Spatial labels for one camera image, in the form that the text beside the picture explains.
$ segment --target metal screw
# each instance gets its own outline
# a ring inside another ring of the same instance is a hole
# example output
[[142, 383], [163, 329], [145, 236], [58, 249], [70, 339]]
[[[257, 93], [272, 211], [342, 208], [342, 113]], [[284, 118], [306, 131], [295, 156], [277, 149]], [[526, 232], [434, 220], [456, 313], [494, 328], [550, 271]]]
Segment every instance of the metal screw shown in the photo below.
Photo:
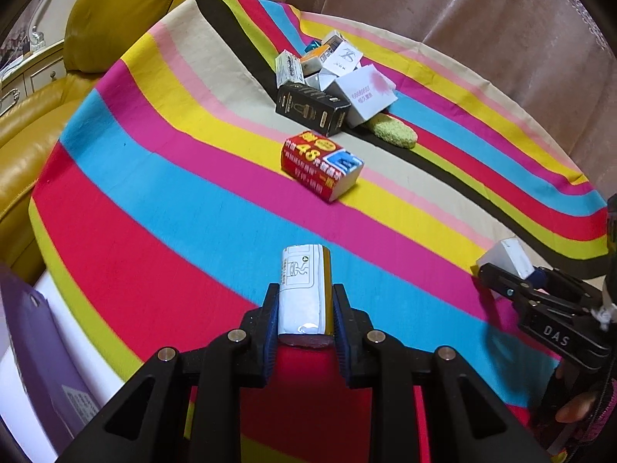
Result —
[[168, 362], [176, 356], [176, 351], [174, 350], [174, 348], [169, 348], [169, 346], [166, 346], [165, 348], [161, 348], [160, 350], [158, 350], [156, 356], [159, 360], [162, 360], [163, 362]]
[[382, 343], [386, 339], [386, 335], [378, 330], [372, 330], [366, 333], [366, 338], [372, 343]]
[[457, 357], [454, 348], [450, 348], [449, 346], [442, 346], [437, 350], [437, 355], [439, 355], [439, 358], [443, 358], [443, 360], [453, 360]]
[[227, 339], [233, 341], [234, 343], [240, 343], [246, 338], [246, 332], [242, 329], [234, 329], [227, 333]]

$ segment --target beige stripe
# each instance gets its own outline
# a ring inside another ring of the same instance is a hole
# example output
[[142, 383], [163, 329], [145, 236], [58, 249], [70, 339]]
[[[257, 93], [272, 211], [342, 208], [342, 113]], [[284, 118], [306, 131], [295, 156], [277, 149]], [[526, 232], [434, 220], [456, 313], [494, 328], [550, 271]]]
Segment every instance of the beige stripe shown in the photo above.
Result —
[[[240, 117], [287, 135], [303, 131], [304, 127], [300, 124], [275, 113], [271, 98], [202, 17], [195, 2], [188, 0], [183, 5], [185, 7], [180, 16], [167, 16], [164, 22], [178, 52], [218, 100]], [[187, 34], [186, 29], [191, 29], [192, 33]], [[509, 228], [479, 205], [408, 162], [349, 134], [337, 134], [332, 140], [363, 159], [366, 168], [378, 172], [465, 222], [486, 239], [498, 241], [513, 236]], [[546, 265], [530, 248], [528, 250], [534, 262]]]

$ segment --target black box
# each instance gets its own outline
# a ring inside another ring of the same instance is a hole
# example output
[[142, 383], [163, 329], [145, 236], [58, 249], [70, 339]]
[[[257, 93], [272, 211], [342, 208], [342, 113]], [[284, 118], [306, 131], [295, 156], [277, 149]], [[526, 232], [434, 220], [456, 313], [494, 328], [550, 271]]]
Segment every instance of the black box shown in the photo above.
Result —
[[329, 137], [341, 131], [351, 104], [302, 83], [287, 82], [278, 89], [276, 112]]

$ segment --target white cabinet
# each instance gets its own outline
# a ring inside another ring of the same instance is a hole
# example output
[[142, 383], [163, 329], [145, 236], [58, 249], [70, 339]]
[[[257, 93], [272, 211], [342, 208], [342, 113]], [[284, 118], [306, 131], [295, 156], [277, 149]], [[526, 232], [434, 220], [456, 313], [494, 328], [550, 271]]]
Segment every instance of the white cabinet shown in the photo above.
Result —
[[23, 101], [27, 97], [24, 76], [20, 74], [7, 84], [2, 84], [0, 92], [0, 117], [3, 113], [8, 113], [13, 106]]
[[62, 51], [52, 54], [24, 72], [26, 92], [32, 95], [33, 92], [66, 75]]

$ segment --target purple folder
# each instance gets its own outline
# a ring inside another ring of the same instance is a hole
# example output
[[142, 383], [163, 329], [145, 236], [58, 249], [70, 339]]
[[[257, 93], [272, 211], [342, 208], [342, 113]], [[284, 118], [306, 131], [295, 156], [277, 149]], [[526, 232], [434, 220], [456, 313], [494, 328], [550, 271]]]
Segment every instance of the purple folder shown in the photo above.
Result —
[[3, 265], [0, 294], [22, 383], [61, 454], [100, 406], [75, 368], [47, 300]]

